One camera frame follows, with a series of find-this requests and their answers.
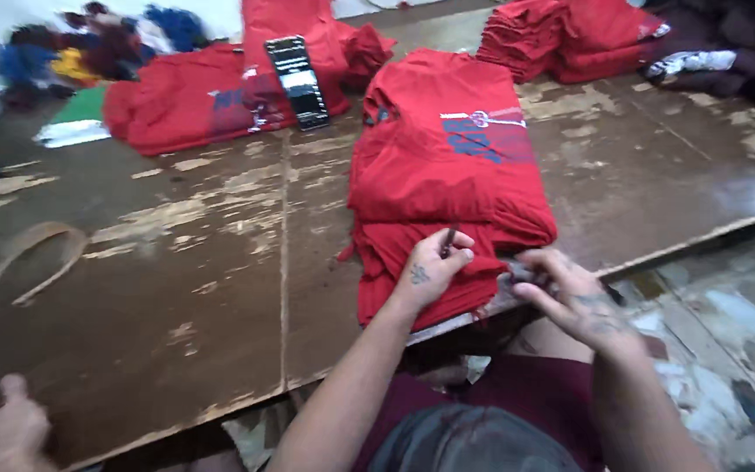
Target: worn table surface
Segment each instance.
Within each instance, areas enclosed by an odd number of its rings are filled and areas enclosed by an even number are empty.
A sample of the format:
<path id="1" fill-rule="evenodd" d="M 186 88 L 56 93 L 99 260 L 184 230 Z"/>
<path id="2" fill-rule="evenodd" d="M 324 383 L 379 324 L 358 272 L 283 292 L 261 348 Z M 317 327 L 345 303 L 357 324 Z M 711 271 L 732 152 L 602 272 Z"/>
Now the worn table surface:
<path id="1" fill-rule="evenodd" d="M 416 46 L 473 49 L 490 9 L 377 16 Z M 429 14 L 441 16 L 427 18 Z M 652 89 L 634 76 L 519 87 L 559 247 L 603 273 L 755 222 L 755 108 Z M 360 103 L 333 126 L 146 159 L 114 140 L 30 143 L 49 116 L 0 120 L 0 246 L 68 222 L 0 283 L 0 376 L 26 374 L 55 426 L 55 459 L 84 465 L 320 378 L 357 336 L 346 171 Z"/>

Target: stack of folded red t-shirts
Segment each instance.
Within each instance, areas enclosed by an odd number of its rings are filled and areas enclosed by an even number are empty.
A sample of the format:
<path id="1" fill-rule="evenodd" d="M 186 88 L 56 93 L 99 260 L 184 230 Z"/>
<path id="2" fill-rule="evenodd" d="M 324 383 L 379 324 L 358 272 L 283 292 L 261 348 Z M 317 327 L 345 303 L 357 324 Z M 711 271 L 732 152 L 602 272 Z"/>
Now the stack of folded red t-shirts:
<path id="1" fill-rule="evenodd" d="M 420 314 L 418 330 L 485 305 L 506 270 L 495 250 L 555 240 L 555 224 L 505 67 L 416 49 L 383 67 L 351 156 L 351 234 L 363 260 L 357 316 L 383 306 L 415 243 L 453 224 L 474 260 Z"/>
<path id="2" fill-rule="evenodd" d="M 668 32 L 658 17 L 625 0 L 561 0 L 567 5 L 567 35 L 552 75 L 574 83 L 634 72 L 652 59 L 653 39 Z"/>
<path id="3" fill-rule="evenodd" d="M 516 0 L 488 18 L 477 59 L 508 67 L 517 83 L 546 70 L 562 83 L 596 80 L 637 70 L 665 32 L 626 0 Z"/>
<path id="4" fill-rule="evenodd" d="M 508 67 L 517 83 L 531 80 L 552 66 L 566 13 L 558 0 L 521 0 L 494 8 L 477 59 Z"/>

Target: tattoo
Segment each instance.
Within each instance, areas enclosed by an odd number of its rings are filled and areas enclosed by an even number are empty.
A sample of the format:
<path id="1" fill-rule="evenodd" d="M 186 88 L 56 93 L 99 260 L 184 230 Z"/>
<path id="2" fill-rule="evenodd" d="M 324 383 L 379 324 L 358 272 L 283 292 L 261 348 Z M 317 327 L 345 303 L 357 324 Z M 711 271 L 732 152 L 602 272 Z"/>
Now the tattoo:
<path id="1" fill-rule="evenodd" d="M 579 324 L 587 323 L 587 329 L 596 334 L 624 333 L 633 331 L 628 322 L 619 317 L 613 299 L 606 293 L 591 295 L 572 295 L 572 299 L 579 302 L 587 310 L 579 311 Z"/>
<path id="2" fill-rule="evenodd" d="M 410 272 L 413 274 L 413 285 L 418 285 L 429 281 L 429 275 L 427 275 L 425 268 L 418 264 L 413 263 L 413 268 L 410 270 Z"/>

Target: tattooed hand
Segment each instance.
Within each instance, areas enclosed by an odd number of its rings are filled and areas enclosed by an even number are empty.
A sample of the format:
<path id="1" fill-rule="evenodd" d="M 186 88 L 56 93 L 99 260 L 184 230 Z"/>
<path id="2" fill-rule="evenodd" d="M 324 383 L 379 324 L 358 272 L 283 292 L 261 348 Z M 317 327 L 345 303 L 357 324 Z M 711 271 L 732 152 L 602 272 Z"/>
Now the tattooed hand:
<path id="1" fill-rule="evenodd" d="M 402 312 L 409 316 L 417 315 L 422 308 L 438 300 L 447 290 L 453 275 L 474 259 L 474 252 L 468 249 L 474 245 L 474 240 L 457 231 L 453 243 L 464 249 L 451 246 L 450 257 L 442 260 L 439 252 L 447 232 L 447 229 L 443 229 L 415 244 L 395 285 L 390 300 L 398 303 Z"/>
<path id="2" fill-rule="evenodd" d="M 536 274 L 558 285 L 556 298 L 539 286 L 520 283 L 514 293 L 537 306 L 565 333 L 602 354 L 641 349 L 642 340 L 621 317 L 599 280 L 558 250 L 530 250 L 518 256 Z"/>

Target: smartphone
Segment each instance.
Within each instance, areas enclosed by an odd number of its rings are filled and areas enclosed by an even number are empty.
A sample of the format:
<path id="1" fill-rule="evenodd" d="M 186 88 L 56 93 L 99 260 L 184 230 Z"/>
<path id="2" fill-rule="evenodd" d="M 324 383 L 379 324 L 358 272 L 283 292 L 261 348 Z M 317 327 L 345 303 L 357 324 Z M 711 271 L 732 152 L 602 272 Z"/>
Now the smartphone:
<path id="1" fill-rule="evenodd" d="M 305 38 L 288 36 L 264 43 L 273 61 L 278 80 L 287 93 L 290 106 L 302 131 L 328 126 L 329 116 L 322 99 L 316 73 L 310 66 Z"/>

